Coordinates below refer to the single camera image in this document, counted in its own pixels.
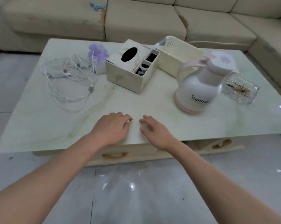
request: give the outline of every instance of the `tile floor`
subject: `tile floor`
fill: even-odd
[[[0,135],[39,55],[0,54]],[[204,156],[281,213],[281,135],[241,137],[246,149]],[[0,190],[50,157],[0,154]],[[85,168],[44,223],[216,223],[174,159]]]

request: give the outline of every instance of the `gold drawer handle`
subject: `gold drawer handle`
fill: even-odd
[[[219,149],[219,148],[227,147],[230,144],[232,144],[232,140],[231,139],[227,139],[227,140],[224,140],[221,144],[212,146],[212,148],[213,149]]]
[[[114,156],[114,155],[111,155],[111,154],[103,154],[102,157],[107,158],[107,159],[120,159],[120,158],[126,157],[128,155],[129,155],[129,152],[123,152],[119,156]]]

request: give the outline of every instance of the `white plastic basket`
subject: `white plastic basket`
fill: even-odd
[[[202,50],[174,36],[165,37],[155,48],[160,52],[157,67],[175,77],[182,64],[205,58]]]

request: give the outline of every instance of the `forearm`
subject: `forearm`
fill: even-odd
[[[218,223],[281,223],[281,215],[175,141],[169,152],[183,165]]]
[[[82,138],[0,192],[0,224],[42,223],[74,177],[98,150]]]

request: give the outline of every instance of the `beige sofa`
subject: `beige sofa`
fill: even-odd
[[[42,52],[51,37],[155,44],[167,35],[248,51],[281,87],[281,0],[0,0],[1,50]]]

